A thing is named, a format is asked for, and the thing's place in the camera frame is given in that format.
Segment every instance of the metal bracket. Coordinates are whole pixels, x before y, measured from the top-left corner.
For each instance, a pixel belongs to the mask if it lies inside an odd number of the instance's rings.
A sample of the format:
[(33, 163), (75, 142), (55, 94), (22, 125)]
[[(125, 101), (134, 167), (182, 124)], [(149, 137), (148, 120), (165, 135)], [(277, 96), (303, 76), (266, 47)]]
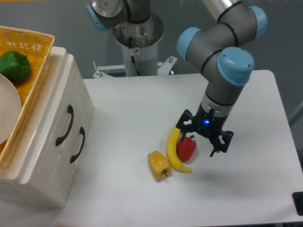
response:
[[(167, 76), (169, 74), (174, 74), (172, 67), (177, 62), (178, 58), (170, 56), (165, 62), (158, 62), (158, 76)], [(95, 67), (95, 73), (92, 75), (96, 79), (100, 78), (115, 78), (111, 76), (113, 74), (125, 75), (124, 65), (110, 65), (110, 66), (96, 66), (95, 61), (93, 61)]]

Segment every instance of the yellow bell pepper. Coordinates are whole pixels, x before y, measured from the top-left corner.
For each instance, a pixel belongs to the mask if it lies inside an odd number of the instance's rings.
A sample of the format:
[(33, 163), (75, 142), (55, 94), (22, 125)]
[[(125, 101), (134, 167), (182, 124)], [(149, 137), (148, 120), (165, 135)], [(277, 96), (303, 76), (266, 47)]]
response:
[(157, 181), (161, 181), (171, 176), (171, 167), (168, 160), (158, 151), (154, 151), (147, 156), (148, 165)]

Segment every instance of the light blue joint cap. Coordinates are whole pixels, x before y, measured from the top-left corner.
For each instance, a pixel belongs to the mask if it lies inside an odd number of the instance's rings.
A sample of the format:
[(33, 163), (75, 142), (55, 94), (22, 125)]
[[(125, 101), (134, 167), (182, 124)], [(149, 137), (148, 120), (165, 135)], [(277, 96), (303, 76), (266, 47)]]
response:
[(227, 82), (242, 87), (250, 79), (255, 60), (250, 53), (239, 47), (227, 47), (220, 53), (217, 66)]
[(258, 6), (251, 6), (250, 8), (254, 11), (257, 19), (257, 32), (255, 36), (256, 39), (266, 32), (268, 27), (268, 20), (263, 9), (259, 8)]
[(195, 34), (200, 30), (201, 29), (197, 27), (190, 27), (180, 35), (177, 41), (177, 51), (184, 60), (186, 60), (187, 50), (192, 39), (194, 38)]
[(104, 25), (101, 23), (101, 21), (98, 19), (97, 15), (95, 14), (95, 12), (93, 11), (91, 5), (88, 3), (86, 4), (86, 9), (87, 12), (90, 15), (90, 18), (93, 20), (93, 22), (95, 23), (97, 29), (101, 32), (107, 31), (107, 28), (104, 27)]

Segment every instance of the pepper stem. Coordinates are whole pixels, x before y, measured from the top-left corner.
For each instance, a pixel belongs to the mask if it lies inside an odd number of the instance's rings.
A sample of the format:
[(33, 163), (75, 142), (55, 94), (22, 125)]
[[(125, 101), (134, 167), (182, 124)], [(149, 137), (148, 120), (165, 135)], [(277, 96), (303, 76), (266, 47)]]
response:
[(167, 177), (169, 177), (169, 176), (167, 175), (167, 169), (164, 169), (164, 170), (162, 171), (162, 174), (165, 174)]

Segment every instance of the yellow basket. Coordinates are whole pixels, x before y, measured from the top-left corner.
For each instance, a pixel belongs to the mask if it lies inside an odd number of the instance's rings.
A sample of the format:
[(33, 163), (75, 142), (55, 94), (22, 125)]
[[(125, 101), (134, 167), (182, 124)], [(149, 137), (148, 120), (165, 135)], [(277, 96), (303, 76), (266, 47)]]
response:
[(23, 121), (29, 114), (31, 104), (35, 101), (35, 94), (39, 90), (39, 84), (43, 81), (41, 72), (54, 40), (53, 35), (0, 26), (0, 55), (9, 50), (18, 51), (27, 56), (31, 68), (31, 74), (26, 81), (14, 84), (20, 95), (22, 110), (9, 138), (0, 144), (0, 163), (4, 158), (7, 163), (7, 157), (13, 156), (13, 154), (9, 154), (9, 150), (15, 142)]

